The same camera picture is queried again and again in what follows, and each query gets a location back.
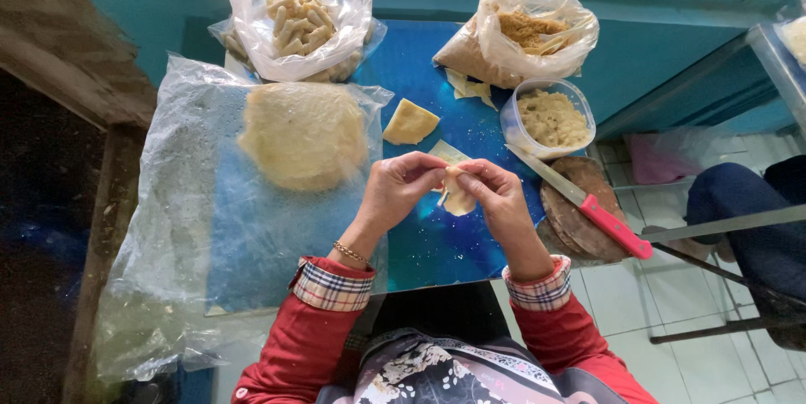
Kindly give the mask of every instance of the woman's left hand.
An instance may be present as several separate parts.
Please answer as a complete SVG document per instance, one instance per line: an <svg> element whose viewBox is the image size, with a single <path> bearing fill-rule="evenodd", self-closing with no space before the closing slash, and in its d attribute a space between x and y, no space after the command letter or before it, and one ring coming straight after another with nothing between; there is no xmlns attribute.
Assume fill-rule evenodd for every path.
<svg viewBox="0 0 806 404"><path fill-rule="evenodd" d="M447 166L445 160L423 152L374 162L353 223L383 235L403 221L421 197L442 187Z"/></svg>
<svg viewBox="0 0 806 404"><path fill-rule="evenodd" d="M403 221L421 197L442 187L447 166L445 160L422 152L374 162L356 219L338 242L369 260L380 237ZM358 270L366 268L336 248L328 259Z"/></svg>

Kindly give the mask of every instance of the plastic bag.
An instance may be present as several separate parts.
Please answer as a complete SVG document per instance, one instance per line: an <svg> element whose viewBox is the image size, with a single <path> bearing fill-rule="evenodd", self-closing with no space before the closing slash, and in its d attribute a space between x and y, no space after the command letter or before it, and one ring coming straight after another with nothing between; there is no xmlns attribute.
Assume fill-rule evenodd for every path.
<svg viewBox="0 0 806 404"><path fill-rule="evenodd" d="M381 158L379 113L393 96L342 86L364 110L368 159L323 192L279 189L236 139L248 79L171 56L140 161L139 203L101 296L97 369L105 380L148 380L225 365L232 343L265 341L299 256L325 255L355 216L371 161ZM385 239L373 255L385 292Z"/></svg>
<svg viewBox="0 0 806 404"><path fill-rule="evenodd" d="M565 21L570 29L541 34L544 42L567 38L553 55L528 55L500 31L497 12L521 10L532 18ZM578 0L480 0L476 14L434 60L485 83L514 89L524 79L565 78L574 75L599 38L599 20Z"/></svg>
<svg viewBox="0 0 806 404"><path fill-rule="evenodd" d="M232 20L249 59L264 79L301 81L330 71L327 80L338 82L355 71L362 58L364 39L372 23L372 0L323 0L336 27L335 35L307 56L280 57L274 47L274 20L268 17L267 0L230 0Z"/></svg>
<svg viewBox="0 0 806 404"><path fill-rule="evenodd" d="M721 163L719 143L735 136L723 126L682 126L660 133L629 134L633 182L667 184Z"/></svg>
<svg viewBox="0 0 806 404"><path fill-rule="evenodd" d="M350 55L349 59L333 67L314 73L301 81L341 83L345 79L348 79L363 61L372 56L372 53L375 52L380 43L384 40L387 29L388 27L383 22L372 18L369 32L364 37L364 48L360 53L353 53ZM257 74L255 66L246 54L246 50L243 48L243 44L238 37L238 32L233 27L232 17L224 21L219 21L214 25L207 26L207 31L230 52L232 57L241 63L250 76L253 76L255 80L260 80L260 75Z"/></svg>
<svg viewBox="0 0 806 404"><path fill-rule="evenodd" d="M798 60L801 69L806 71L806 0L801 0L800 8L784 6L778 12L778 23L772 27L783 45Z"/></svg>

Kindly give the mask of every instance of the woman's right hand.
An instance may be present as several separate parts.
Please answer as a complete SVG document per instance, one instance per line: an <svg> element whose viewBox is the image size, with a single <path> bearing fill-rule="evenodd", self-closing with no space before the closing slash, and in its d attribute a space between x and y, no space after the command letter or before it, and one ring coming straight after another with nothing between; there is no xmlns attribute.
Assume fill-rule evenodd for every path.
<svg viewBox="0 0 806 404"><path fill-rule="evenodd" d="M478 177L460 174L456 180L479 200L484 222L504 250L512 278L527 282L552 274L554 263L534 230L521 179L485 159L465 160L456 167Z"/></svg>

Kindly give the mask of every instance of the hand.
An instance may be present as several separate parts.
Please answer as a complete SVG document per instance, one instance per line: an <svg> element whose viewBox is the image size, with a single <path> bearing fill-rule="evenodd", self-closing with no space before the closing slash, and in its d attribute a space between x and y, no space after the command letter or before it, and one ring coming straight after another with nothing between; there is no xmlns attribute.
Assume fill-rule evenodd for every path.
<svg viewBox="0 0 806 404"><path fill-rule="evenodd" d="M356 219L338 241L368 260L383 234L403 221L431 189L442 187L447 166L445 160L422 152L374 162ZM335 249L328 258L348 267L365 268Z"/></svg>
<svg viewBox="0 0 806 404"><path fill-rule="evenodd" d="M397 226L431 189L440 189L448 163L422 152L374 162L356 223L379 236Z"/></svg>
<svg viewBox="0 0 806 404"><path fill-rule="evenodd" d="M526 282L552 274L554 263L534 230L521 179L484 159L466 160L456 166L478 177L460 174L456 181L479 200L484 222L504 250L512 278Z"/></svg>

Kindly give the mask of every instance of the knife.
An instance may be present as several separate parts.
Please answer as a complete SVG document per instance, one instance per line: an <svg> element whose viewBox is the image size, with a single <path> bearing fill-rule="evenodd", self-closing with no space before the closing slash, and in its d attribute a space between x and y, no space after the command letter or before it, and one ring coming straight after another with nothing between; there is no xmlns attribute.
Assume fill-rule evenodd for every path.
<svg viewBox="0 0 806 404"><path fill-rule="evenodd" d="M529 168L537 172L543 180L550 183L560 194L565 196L566 199L579 207L579 212L582 212L593 224L622 245L630 254L639 259L648 259L652 255L652 245L646 240L639 239L638 235L634 234L628 225L621 222L607 210L602 209L599 206L597 197L585 193L569 182L568 179L560 176L559 172L556 172L538 158L527 154L523 149L510 144L505 144L505 146L517 155L522 162L526 163Z"/></svg>

